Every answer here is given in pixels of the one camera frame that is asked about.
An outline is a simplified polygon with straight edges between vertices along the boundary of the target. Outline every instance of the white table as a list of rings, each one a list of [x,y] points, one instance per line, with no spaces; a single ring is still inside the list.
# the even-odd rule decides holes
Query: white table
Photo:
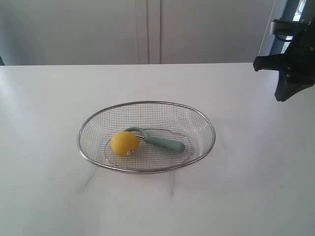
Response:
[[[0,67],[0,235],[314,235],[315,89],[277,102],[277,78],[250,63]],[[136,100],[200,110],[214,149],[155,175],[86,161],[84,120]]]

